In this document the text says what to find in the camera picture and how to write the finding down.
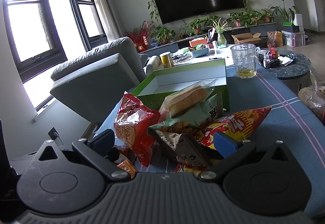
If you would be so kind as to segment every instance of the bread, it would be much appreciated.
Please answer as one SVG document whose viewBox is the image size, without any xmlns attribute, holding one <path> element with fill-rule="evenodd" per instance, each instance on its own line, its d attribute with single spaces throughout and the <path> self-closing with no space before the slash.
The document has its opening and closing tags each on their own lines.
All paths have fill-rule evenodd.
<svg viewBox="0 0 325 224">
<path fill-rule="evenodd" d="M 208 93 L 206 89 L 202 88 L 201 86 L 183 91 L 171 100 L 171 104 L 168 106 L 170 117 L 176 116 L 178 113 L 190 108 L 197 102 L 204 101 L 207 96 Z"/>
</svg>

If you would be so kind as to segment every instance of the ribbed black surface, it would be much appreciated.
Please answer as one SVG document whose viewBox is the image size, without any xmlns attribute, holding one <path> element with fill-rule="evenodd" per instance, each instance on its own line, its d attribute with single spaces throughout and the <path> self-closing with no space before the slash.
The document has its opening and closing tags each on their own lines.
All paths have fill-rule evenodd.
<svg viewBox="0 0 325 224">
<path fill-rule="evenodd" d="M 27 212 L 22 224 L 312 223 L 304 214 L 268 218 L 235 206 L 216 184 L 203 183 L 191 173 L 137 173 L 126 183 L 111 186 L 94 207 L 76 215 L 48 218 Z"/>
</svg>

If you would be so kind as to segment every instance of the black marble tabletop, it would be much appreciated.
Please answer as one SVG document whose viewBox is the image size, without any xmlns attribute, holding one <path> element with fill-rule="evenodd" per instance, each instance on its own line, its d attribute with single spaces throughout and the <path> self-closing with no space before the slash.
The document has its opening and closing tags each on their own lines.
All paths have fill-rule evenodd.
<svg viewBox="0 0 325 224">
<path fill-rule="evenodd" d="M 309 72 L 311 62 L 308 57 L 288 49 L 276 48 L 276 50 L 280 52 L 280 55 L 293 53 L 297 58 L 287 66 L 280 64 L 278 67 L 268 68 L 268 71 L 274 74 L 278 79 L 298 78 Z"/>
</svg>

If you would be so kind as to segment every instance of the small bottle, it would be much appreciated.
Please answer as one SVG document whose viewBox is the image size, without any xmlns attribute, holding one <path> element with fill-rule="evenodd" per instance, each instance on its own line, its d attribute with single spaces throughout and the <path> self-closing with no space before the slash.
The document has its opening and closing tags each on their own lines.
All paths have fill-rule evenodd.
<svg viewBox="0 0 325 224">
<path fill-rule="evenodd" d="M 270 68 L 270 59 L 268 54 L 264 54 L 263 66 L 264 68 Z"/>
</svg>

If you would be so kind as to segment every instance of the glass mug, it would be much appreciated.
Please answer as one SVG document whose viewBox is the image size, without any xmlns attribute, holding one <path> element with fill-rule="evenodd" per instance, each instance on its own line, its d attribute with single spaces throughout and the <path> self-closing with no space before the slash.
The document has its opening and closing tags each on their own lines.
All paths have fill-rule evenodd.
<svg viewBox="0 0 325 224">
<path fill-rule="evenodd" d="M 243 43 L 234 45 L 230 49 L 237 76 L 244 79 L 256 76 L 258 58 L 255 45 Z"/>
</svg>

